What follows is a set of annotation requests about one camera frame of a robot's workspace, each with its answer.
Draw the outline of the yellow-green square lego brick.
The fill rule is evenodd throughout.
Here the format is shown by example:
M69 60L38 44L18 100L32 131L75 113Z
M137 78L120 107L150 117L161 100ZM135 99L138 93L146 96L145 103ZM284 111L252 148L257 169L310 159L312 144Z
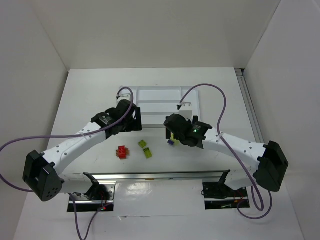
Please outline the yellow-green square lego brick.
M147 143L144 140L138 142L138 145L143 149L147 146Z

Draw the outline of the purple lego brick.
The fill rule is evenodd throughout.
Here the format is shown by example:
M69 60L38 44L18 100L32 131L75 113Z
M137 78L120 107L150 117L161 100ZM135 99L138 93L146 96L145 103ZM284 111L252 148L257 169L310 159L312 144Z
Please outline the purple lego brick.
M168 143L170 146L174 146L174 144L175 144L175 143L174 143L172 140L170 140L170 139L167 141L167 143Z

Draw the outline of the orange lego plate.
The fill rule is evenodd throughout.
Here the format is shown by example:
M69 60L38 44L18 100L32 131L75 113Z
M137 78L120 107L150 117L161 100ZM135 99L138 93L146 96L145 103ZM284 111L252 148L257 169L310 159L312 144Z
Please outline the orange lego plate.
M120 159L126 159L129 154L130 150L125 146L119 146L116 150L116 156Z

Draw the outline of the yellow-green long lego brick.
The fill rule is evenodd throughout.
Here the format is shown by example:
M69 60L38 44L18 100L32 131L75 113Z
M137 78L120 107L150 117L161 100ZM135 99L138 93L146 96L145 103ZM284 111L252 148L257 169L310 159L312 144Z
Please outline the yellow-green long lego brick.
M149 158L151 158L153 156L153 154L152 154L152 152L151 152L149 147L144 148L143 149L143 153L144 153L144 155L145 155L145 157L147 159L149 159Z

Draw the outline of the pale yellow lego brick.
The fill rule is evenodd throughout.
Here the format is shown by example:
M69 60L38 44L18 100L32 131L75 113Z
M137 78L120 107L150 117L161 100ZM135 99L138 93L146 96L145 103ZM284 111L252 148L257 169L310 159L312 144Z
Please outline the pale yellow lego brick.
M174 146L176 146L180 143L179 140L175 139L175 136L173 133L170 134L170 140L172 140L174 142Z

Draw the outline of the red lego brick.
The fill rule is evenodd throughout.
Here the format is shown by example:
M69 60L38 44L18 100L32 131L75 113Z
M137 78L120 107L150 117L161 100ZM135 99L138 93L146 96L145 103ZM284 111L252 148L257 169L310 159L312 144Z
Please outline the red lego brick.
M117 156L121 160L122 159L126 159L126 157L127 157L127 148L124 145L118 147Z

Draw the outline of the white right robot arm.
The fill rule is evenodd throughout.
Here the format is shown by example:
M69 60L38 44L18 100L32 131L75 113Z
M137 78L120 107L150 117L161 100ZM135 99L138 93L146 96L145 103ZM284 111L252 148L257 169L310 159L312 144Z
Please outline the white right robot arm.
M166 117L164 126L167 133L172 133L182 145L240 159L247 170L231 170L222 177L222 183L230 189L238 190L257 184L271 192L280 190L289 162L278 143L257 143L218 133L209 124L197 119L186 120L179 114Z

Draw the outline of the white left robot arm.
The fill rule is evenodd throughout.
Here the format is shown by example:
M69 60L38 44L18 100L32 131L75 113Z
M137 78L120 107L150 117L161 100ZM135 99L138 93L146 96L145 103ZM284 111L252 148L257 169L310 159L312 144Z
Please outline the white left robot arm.
M79 137L67 139L42 153L30 152L26 156L22 179L43 202L58 194L84 195L89 200L98 200L107 194L107 189L92 174L64 174L64 170L82 154L110 137L141 130L140 107L122 99L116 107L94 116L79 132Z

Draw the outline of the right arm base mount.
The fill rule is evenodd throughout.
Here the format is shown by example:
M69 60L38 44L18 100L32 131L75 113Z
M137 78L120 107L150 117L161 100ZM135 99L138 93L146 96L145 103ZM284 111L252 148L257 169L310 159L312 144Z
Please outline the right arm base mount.
M203 182L202 186L205 210L236 209L239 203L240 208L250 208L246 188L232 190L218 182Z

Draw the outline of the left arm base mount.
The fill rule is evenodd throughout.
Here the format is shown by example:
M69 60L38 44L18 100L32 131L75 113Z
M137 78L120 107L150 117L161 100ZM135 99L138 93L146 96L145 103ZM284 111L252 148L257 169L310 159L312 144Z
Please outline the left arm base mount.
M99 209L101 212L113 212L115 190L115 182L105 182L103 189L98 190L95 196L73 193L76 211L78 213L93 213Z

